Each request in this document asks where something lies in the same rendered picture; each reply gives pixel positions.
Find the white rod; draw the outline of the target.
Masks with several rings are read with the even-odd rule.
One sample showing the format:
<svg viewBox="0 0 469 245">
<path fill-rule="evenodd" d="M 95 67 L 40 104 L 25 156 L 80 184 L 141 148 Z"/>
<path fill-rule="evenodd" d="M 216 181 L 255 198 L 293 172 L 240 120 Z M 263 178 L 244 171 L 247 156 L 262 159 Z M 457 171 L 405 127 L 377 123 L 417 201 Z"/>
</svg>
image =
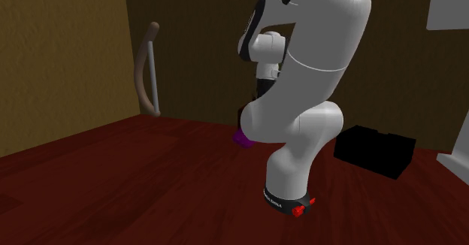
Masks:
<svg viewBox="0 0 469 245">
<path fill-rule="evenodd" d="M 153 49 L 152 41 L 147 42 L 147 56 L 148 56 L 150 80 L 151 80 L 151 87 L 152 87 L 153 109 L 155 111 L 155 115 L 159 116 L 161 112 L 159 109 L 159 97 L 158 97 L 158 89 L 157 89 L 157 82 L 156 82 L 155 57 L 154 57 L 154 49 Z"/>
</svg>

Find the white furniture piece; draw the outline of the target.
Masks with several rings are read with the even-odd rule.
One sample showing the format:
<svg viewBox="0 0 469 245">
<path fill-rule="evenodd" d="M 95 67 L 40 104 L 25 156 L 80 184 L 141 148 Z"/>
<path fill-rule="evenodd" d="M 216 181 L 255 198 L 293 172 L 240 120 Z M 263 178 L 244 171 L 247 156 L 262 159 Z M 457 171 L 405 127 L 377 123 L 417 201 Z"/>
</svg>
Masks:
<svg viewBox="0 0 469 245">
<path fill-rule="evenodd" d="M 451 153 L 438 153 L 437 161 L 469 186 L 469 111 Z"/>
</svg>

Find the purple cup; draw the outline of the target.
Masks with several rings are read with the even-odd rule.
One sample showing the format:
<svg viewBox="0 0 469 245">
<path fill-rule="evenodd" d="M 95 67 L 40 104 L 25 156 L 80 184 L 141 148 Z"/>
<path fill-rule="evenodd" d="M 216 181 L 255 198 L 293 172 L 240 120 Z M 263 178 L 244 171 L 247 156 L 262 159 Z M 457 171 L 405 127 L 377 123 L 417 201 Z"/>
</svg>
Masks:
<svg viewBox="0 0 469 245">
<path fill-rule="evenodd" d="M 243 130 L 239 128 L 232 136 L 232 140 L 239 145 L 240 147 L 243 148 L 250 148 L 252 147 L 256 142 L 251 141 L 246 137 L 246 135 L 243 133 Z"/>
</svg>

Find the brown curved bar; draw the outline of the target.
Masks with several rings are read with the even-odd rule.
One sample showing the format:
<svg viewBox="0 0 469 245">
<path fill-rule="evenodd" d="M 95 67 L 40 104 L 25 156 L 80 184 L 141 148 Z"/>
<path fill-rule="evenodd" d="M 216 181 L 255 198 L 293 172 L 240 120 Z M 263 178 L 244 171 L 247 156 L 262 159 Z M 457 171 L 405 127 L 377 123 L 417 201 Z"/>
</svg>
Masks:
<svg viewBox="0 0 469 245">
<path fill-rule="evenodd" d="M 149 114 L 154 117 L 159 117 L 155 115 L 155 111 L 153 109 L 153 103 L 149 100 L 145 88 L 144 88 L 144 64 L 147 56 L 147 42 L 153 41 L 159 32 L 159 24 L 157 22 L 151 22 L 148 27 L 148 30 L 139 46 L 137 56 L 134 61 L 134 83 L 135 83 L 135 90 L 138 96 L 138 100 L 141 106 L 149 111 Z"/>
</svg>

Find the white wall panel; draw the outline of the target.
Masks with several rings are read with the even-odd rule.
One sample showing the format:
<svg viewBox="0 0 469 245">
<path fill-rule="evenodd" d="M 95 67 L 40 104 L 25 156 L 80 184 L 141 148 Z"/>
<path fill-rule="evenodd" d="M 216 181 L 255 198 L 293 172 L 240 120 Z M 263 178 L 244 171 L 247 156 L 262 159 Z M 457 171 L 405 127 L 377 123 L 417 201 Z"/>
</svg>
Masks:
<svg viewBox="0 0 469 245">
<path fill-rule="evenodd" d="M 430 0 L 426 29 L 469 29 L 469 0 Z"/>
</svg>

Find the black box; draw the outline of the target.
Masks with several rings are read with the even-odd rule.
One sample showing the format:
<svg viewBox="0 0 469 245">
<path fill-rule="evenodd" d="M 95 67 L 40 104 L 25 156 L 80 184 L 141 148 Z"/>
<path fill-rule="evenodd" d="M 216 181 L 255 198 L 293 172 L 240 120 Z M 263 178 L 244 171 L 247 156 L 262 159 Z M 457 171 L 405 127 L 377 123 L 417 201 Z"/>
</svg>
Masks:
<svg viewBox="0 0 469 245">
<path fill-rule="evenodd" d="M 411 163 L 415 145 L 415 138 L 353 126 L 337 136 L 334 157 L 397 180 Z"/>
</svg>

